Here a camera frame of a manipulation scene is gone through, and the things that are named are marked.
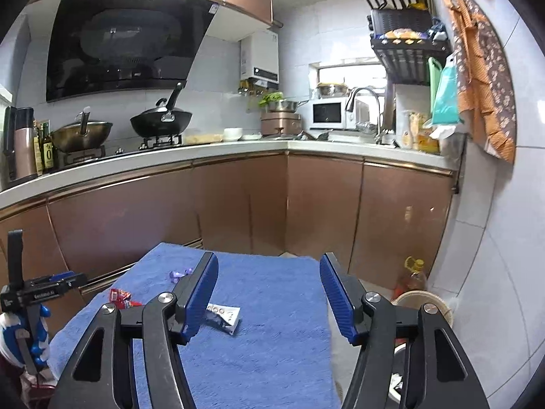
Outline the blue gloved hand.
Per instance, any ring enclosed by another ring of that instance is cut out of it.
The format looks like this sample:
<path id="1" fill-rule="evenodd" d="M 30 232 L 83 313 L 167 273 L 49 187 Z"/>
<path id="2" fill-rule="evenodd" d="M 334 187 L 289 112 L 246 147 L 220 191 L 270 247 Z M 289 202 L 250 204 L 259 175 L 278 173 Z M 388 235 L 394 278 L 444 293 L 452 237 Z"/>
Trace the blue gloved hand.
<path id="1" fill-rule="evenodd" d="M 29 330 L 27 318 L 11 312 L 1 314 L 1 357 L 34 376 L 47 366 L 50 351 L 46 320 L 51 311 L 44 305 L 38 310 L 35 333 Z"/>

